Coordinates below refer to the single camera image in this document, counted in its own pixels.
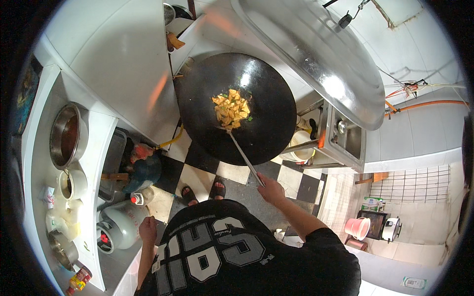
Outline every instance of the wooden stool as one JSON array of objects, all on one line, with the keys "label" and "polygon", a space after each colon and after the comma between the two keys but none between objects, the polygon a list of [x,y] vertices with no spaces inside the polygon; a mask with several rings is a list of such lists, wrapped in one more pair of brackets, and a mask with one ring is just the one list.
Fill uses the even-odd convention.
[{"label": "wooden stool", "polygon": [[387,178],[388,178],[388,172],[372,173],[372,177],[368,179],[362,179],[362,174],[359,174],[359,181],[356,181],[355,184],[357,185],[357,184],[368,183],[368,182],[375,183]]}]

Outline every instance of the hand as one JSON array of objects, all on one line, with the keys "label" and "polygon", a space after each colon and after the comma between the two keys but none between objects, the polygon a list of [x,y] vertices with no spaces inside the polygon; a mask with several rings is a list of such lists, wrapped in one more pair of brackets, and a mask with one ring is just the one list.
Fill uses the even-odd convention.
[{"label": "hand", "polygon": [[282,201],[286,200],[285,189],[283,189],[280,183],[271,178],[267,178],[261,173],[257,173],[257,175],[265,184],[265,187],[259,186],[257,190],[266,202],[278,207]]},{"label": "hand", "polygon": [[155,216],[146,217],[143,219],[142,224],[140,224],[138,228],[143,245],[155,245],[157,225],[158,220],[155,219]]}]

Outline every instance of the condiment bottle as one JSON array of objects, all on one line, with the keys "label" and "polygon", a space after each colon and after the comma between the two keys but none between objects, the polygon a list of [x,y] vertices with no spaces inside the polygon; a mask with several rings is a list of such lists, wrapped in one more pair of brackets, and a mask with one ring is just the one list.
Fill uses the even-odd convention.
[{"label": "condiment bottle", "polygon": [[72,296],[76,291],[82,291],[87,282],[92,278],[91,271],[87,267],[82,267],[70,280],[69,288],[66,290],[67,296]]},{"label": "condiment bottle", "polygon": [[133,193],[130,200],[136,205],[145,206],[150,203],[154,197],[155,191],[151,187],[146,187]]}]

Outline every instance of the black slipper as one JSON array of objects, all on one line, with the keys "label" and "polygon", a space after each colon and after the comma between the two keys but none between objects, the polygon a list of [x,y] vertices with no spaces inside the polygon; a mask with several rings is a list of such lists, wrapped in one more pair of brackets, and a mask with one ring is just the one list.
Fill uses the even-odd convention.
[{"label": "black slipper", "polygon": [[[182,192],[186,189],[186,188],[189,188],[189,191],[188,193],[186,194],[183,194]],[[183,200],[188,204],[190,203],[192,200],[195,200],[195,201],[198,201],[196,196],[194,195],[194,192],[192,191],[191,187],[189,186],[184,186],[182,189],[181,189],[181,197],[183,198]]]},{"label": "black slipper", "polygon": [[[217,187],[216,183],[220,183],[220,184],[224,185],[224,187]],[[222,196],[223,198],[226,197],[226,185],[222,181],[216,181],[212,184],[212,188],[210,190],[209,197],[211,199],[215,199],[215,197],[218,196],[218,195]]]}]

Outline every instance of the long metal spatula handle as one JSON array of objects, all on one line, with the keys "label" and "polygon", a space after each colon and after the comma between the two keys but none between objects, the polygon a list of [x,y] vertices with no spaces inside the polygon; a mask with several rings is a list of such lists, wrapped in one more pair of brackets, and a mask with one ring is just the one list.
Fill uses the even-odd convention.
[{"label": "long metal spatula handle", "polygon": [[248,168],[250,169],[250,171],[252,172],[252,174],[255,176],[255,178],[257,179],[258,181],[258,184],[260,184],[260,186],[262,187],[265,187],[265,184],[262,182],[262,180],[260,179],[260,177],[257,175],[257,171],[254,169],[254,166],[250,163],[250,160],[248,160],[248,158],[245,156],[245,153],[242,151],[242,149],[240,148],[240,146],[238,145],[237,141],[235,140],[233,134],[231,131],[227,131],[227,133],[230,135],[230,137],[232,138],[232,140],[234,141],[234,144],[236,145],[237,147],[237,150],[240,152],[240,155],[244,158],[244,161],[245,163],[247,164]]}]

